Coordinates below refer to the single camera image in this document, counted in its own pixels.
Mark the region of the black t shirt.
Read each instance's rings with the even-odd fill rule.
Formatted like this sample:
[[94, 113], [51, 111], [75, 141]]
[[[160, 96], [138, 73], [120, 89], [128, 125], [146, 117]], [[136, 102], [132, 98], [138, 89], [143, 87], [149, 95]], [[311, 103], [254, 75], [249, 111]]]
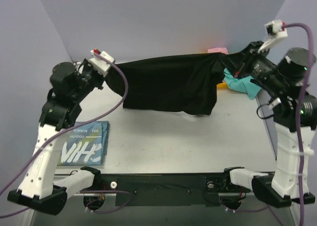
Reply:
[[163, 56], [118, 64], [128, 82], [125, 109], [210, 115], [216, 86], [233, 72], [242, 53]]

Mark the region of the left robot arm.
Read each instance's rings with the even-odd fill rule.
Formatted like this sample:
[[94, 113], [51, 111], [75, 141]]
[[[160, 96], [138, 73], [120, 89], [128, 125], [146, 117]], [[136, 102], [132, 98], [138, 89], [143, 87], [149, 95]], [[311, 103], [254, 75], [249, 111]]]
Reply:
[[42, 107], [38, 138], [31, 164], [19, 187], [8, 193], [8, 201], [35, 211], [56, 216], [72, 195], [88, 189], [97, 192], [102, 186], [101, 172], [82, 167], [74, 175], [54, 181], [59, 157], [81, 112], [80, 103], [94, 88], [102, 89], [110, 65], [102, 60], [84, 60], [82, 70], [70, 62], [57, 64], [50, 76], [52, 88]]

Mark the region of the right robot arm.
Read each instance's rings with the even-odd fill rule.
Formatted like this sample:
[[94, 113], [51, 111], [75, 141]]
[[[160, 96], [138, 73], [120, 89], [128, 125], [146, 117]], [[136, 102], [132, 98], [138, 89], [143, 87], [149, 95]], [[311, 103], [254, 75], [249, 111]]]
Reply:
[[261, 173], [245, 168], [230, 168], [221, 179], [227, 191], [242, 186], [253, 191], [255, 197], [275, 208], [289, 207], [292, 203], [312, 204], [315, 196], [307, 186], [307, 164], [314, 154], [310, 147], [317, 128], [317, 100], [300, 91], [307, 71], [309, 52], [291, 48], [275, 64], [268, 51], [260, 52], [262, 41], [249, 43], [242, 51], [228, 56], [223, 63], [236, 78], [250, 77], [251, 82], [265, 90], [269, 97], [277, 131], [276, 169]]

